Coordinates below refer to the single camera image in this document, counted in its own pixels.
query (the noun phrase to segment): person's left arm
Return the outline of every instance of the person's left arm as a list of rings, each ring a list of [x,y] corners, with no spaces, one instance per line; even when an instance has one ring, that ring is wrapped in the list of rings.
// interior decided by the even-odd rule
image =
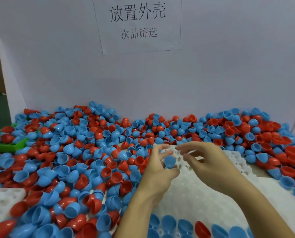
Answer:
[[[153,148],[140,185],[122,217],[115,238],[147,237],[152,209],[162,200],[163,195],[171,185],[171,181],[180,172],[177,168],[163,168],[161,160],[173,154],[173,151],[159,153],[166,148],[169,148],[168,144],[161,144]]]

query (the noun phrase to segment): green tray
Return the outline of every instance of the green tray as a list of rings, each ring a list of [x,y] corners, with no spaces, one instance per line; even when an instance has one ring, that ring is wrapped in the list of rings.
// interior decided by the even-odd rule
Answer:
[[[17,144],[0,144],[0,153],[15,153],[15,151],[26,147],[26,141],[27,139],[24,139]]]

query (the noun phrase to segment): person's left hand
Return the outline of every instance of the person's left hand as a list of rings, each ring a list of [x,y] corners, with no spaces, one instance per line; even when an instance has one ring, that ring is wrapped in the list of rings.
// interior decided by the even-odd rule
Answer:
[[[171,182],[176,178],[180,170],[178,168],[164,169],[161,161],[174,152],[172,150],[159,153],[169,148],[169,144],[155,146],[152,150],[148,165],[144,171],[137,192],[142,192],[152,202],[153,208],[162,200],[165,192],[169,189]]]

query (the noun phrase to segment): white paper sign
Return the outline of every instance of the white paper sign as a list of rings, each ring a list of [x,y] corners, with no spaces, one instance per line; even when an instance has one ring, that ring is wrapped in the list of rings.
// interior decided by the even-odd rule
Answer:
[[[93,0],[103,55],[180,48],[181,0]]]

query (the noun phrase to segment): forearm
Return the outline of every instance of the forearm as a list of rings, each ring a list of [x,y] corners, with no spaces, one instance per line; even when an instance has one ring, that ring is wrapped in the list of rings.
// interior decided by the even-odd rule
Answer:
[[[249,181],[240,185],[231,197],[243,211],[254,237],[295,237],[268,199]]]
[[[122,217],[114,237],[146,238],[151,213],[152,203],[147,199],[146,195],[137,190]]]

